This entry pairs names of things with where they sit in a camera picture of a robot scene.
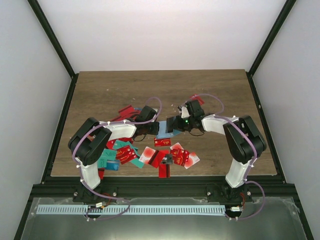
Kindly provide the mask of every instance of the white backdrop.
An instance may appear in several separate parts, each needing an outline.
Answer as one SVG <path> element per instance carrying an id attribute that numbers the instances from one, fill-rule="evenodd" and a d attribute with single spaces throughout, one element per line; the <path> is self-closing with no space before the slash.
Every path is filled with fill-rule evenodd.
<path id="1" fill-rule="evenodd" d="M 70 77 L 28 1 L 0 1 L 0 239 L 39 184 Z"/>
<path id="2" fill-rule="evenodd" d="M 296 1 L 254 75 L 284 174 L 320 239 L 320 2 Z"/>
<path id="3" fill-rule="evenodd" d="M 79 71 L 249 70 L 285 0 L 39 0 Z"/>

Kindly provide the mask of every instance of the gray floor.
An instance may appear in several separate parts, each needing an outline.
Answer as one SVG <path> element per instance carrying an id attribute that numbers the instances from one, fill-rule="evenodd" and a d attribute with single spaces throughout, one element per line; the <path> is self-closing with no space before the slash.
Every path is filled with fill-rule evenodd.
<path id="1" fill-rule="evenodd" d="M 302 240 L 306 239 L 299 215 L 291 199 L 267 197 L 261 213 L 243 221 L 229 221 L 224 216 L 200 215 L 123 215 L 106 221 L 87 222 L 83 215 L 37 215 L 37 205 L 53 204 L 52 199 L 36 199 L 22 239 L 31 240 Z M 55 204 L 73 204 L 71 200 Z M 160 204 L 154 199 L 132 204 Z M 173 205 L 186 204 L 175 200 Z M 244 216 L 260 207 L 246 203 Z"/>

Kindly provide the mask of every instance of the black cable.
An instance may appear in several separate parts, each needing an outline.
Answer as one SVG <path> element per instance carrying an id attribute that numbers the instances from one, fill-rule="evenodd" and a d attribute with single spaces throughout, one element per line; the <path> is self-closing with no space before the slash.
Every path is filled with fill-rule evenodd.
<path id="1" fill-rule="evenodd" d="M 136 137 L 135 138 L 132 138 L 132 140 L 134 141 L 134 142 L 142 142 L 145 138 L 146 138 L 146 136 L 147 136 L 147 134 L 145 134 L 144 135 L 144 137 L 141 139 L 141 140 L 136 140 Z"/>
<path id="2" fill-rule="evenodd" d="M 202 134 L 200 134 L 200 135 L 195 135 L 195 134 L 192 134 L 190 131 L 188 131 L 188 133 L 190 133 L 192 136 L 195 136 L 195 137 L 200 137 L 200 136 L 202 136 L 202 135 L 205 134 L 204 131 L 201 131 L 200 129 L 199 129 L 199 131 L 202 132 Z"/>

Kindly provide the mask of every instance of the wooden table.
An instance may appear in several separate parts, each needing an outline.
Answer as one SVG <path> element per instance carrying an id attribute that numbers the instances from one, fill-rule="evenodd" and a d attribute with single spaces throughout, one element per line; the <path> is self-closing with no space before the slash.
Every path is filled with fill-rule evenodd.
<path id="1" fill-rule="evenodd" d="M 252 92 L 242 69 L 236 70 L 163 70 L 163 71 L 93 71 L 81 72 L 75 87 L 61 141 L 54 161 L 52 176 L 78 176 L 78 170 L 71 158 L 68 141 L 89 117 L 99 121 L 109 121 L 118 115 L 118 110 L 127 105 L 143 107 L 152 96 L 161 99 L 163 109 L 158 121 L 178 114 L 177 106 L 193 94 L 209 93 L 217 96 L 225 105 L 223 116 L 250 115 L 259 130 L 263 127 L 252 96 Z M 219 102 L 204 96 L 205 112 L 218 112 Z M 159 107 L 157 101 L 150 106 Z M 179 142 L 186 150 L 195 152 L 200 162 L 185 169 L 173 164 L 171 176 L 225 175 L 230 168 L 232 156 L 226 137 L 213 132 L 203 136 L 192 136 L 183 132 L 171 139 Z M 154 136 L 147 135 L 144 141 L 134 142 L 141 154 L 146 146 L 154 149 Z M 276 169 L 267 149 L 257 160 L 252 175 L 275 175 Z M 157 176 L 158 169 L 145 164 L 139 169 L 130 162 L 121 165 L 119 171 L 105 171 L 108 176 Z"/>

